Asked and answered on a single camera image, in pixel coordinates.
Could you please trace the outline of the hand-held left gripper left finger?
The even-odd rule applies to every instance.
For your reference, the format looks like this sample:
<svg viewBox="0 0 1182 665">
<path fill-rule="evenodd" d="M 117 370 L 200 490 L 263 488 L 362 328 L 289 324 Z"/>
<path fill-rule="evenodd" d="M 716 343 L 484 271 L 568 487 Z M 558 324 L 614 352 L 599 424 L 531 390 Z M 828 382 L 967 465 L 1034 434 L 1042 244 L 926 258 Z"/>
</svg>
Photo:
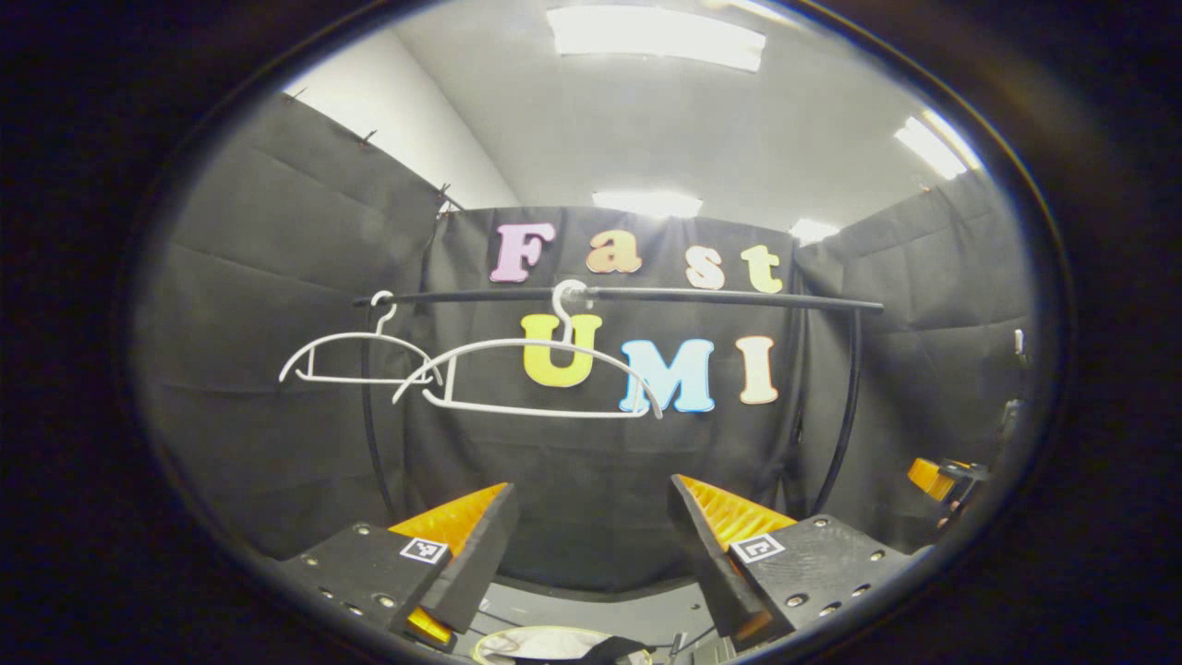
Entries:
<svg viewBox="0 0 1182 665">
<path fill-rule="evenodd" d="M 519 519 L 499 483 L 392 526 L 355 522 L 277 563 L 320 600 L 426 647 L 470 628 Z"/>
</svg>

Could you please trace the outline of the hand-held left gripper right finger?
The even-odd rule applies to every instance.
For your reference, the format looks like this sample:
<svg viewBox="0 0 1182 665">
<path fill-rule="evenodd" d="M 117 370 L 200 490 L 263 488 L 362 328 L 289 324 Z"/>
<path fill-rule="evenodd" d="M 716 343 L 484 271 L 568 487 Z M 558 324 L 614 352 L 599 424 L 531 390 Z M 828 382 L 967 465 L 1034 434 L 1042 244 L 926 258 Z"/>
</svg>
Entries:
<svg viewBox="0 0 1182 665">
<path fill-rule="evenodd" d="M 792 519 L 681 472 L 669 519 L 717 635 L 735 647 L 857 609 L 918 559 L 829 514 Z"/>
</svg>

